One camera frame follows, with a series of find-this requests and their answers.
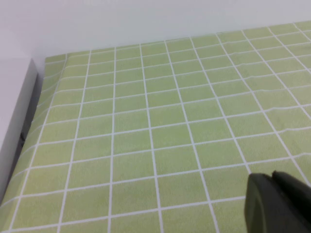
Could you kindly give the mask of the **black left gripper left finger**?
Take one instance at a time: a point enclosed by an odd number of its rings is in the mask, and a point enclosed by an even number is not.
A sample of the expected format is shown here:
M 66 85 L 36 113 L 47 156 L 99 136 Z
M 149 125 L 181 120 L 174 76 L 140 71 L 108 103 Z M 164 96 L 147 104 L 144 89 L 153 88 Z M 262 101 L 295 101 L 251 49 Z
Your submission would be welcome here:
M 248 177 L 244 217 L 248 233 L 279 233 L 281 210 L 279 186 L 268 175 L 252 173 Z

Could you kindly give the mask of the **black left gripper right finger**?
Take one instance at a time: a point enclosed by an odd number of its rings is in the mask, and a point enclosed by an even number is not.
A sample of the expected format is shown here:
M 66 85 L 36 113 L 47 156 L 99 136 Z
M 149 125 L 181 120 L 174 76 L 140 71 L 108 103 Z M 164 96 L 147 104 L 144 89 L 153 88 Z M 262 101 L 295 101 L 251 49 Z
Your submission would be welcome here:
M 274 171 L 272 180 L 287 200 L 296 220 L 311 232 L 311 188 L 296 177 L 282 171 Z

